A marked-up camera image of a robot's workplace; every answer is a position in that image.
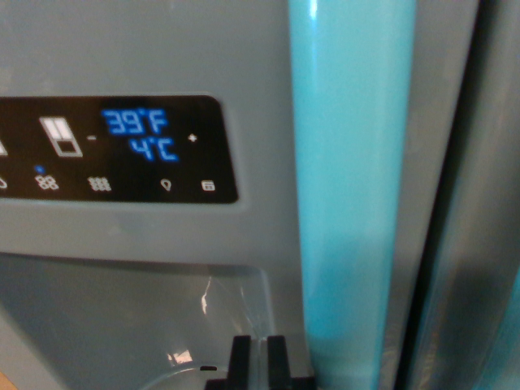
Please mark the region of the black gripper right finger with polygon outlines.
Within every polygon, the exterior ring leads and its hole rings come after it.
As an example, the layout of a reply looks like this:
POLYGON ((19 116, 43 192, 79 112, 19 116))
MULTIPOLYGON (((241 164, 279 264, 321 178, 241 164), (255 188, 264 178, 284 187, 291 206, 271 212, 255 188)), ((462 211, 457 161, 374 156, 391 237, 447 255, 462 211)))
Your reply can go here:
POLYGON ((285 337, 268 336, 262 347, 260 389, 292 389, 285 337))

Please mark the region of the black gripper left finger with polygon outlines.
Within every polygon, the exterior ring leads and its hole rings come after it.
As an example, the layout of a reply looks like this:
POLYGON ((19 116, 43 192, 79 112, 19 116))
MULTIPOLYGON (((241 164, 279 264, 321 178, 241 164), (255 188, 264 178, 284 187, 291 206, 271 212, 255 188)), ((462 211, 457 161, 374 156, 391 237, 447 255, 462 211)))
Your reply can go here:
POLYGON ((228 363, 226 389, 257 389, 259 346, 251 336, 235 336, 228 363))

